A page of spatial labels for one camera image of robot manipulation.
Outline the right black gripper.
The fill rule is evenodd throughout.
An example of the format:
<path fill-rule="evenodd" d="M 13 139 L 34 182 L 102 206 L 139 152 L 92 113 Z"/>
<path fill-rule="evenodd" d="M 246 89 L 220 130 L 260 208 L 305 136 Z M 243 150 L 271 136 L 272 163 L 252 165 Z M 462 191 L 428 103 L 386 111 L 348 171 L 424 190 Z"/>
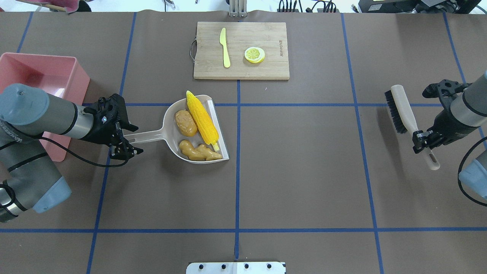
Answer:
<path fill-rule="evenodd" d="M 443 110 L 436 116 L 429 131 L 418 130 L 412 133 L 413 151 L 415 154 L 419 154 L 426 148 L 448 145 L 462 139 L 472 131 L 472 126 L 459 122 L 449 110 Z"/>

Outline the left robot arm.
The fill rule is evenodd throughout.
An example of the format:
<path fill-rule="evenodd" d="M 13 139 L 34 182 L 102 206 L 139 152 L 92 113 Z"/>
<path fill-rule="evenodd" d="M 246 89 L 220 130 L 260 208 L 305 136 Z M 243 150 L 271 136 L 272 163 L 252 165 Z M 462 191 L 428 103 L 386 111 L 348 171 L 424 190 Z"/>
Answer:
<path fill-rule="evenodd" d="M 118 94 L 81 106 L 24 84 L 5 88 L 1 94 L 0 158 L 10 178 L 1 183 L 1 222 L 14 220 L 29 209 L 44 213 L 71 196 L 70 186 L 41 141 L 81 157 L 43 134 L 106 145 L 111 148 L 110 158 L 120 160 L 119 166 L 123 166 L 143 153 L 129 143 L 123 130 L 135 132 L 138 127 L 129 122 L 124 98 Z"/>

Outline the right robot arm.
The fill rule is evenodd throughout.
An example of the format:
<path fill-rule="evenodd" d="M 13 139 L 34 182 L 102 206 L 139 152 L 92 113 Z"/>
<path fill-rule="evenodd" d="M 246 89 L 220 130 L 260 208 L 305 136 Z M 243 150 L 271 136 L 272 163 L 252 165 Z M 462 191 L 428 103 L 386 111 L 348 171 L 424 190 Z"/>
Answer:
<path fill-rule="evenodd" d="M 487 80 L 483 73 L 473 83 L 461 84 L 442 80 L 428 85 L 422 95 L 438 98 L 443 110 L 434 119 L 433 126 L 425 132 L 413 133 L 413 150 L 416 154 L 426 148 L 446 146 L 469 135 L 486 123 Z M 470 201 L 486 206 L 486 152 L 482 152 L 468 166 L 468 156 L 486 138 L 473 144 L 461 159 L 457 172 L 457 183 L 461 193 Z"/>

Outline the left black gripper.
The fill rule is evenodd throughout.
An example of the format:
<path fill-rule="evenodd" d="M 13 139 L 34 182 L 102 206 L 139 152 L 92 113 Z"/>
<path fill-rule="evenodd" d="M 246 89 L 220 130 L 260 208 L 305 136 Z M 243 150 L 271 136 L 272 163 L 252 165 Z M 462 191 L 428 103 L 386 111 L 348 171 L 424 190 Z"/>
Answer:
<path fill-rule="evenodd" d="M 94 115 L 91 129 L 81 140 L 111 146 L 111 159 L 114 160 L 129 160 L 143 154 L 143 149 L 134 147 L 128 140 L 117 139 L 115 123 L 116 118 L 112 114 Z"/>

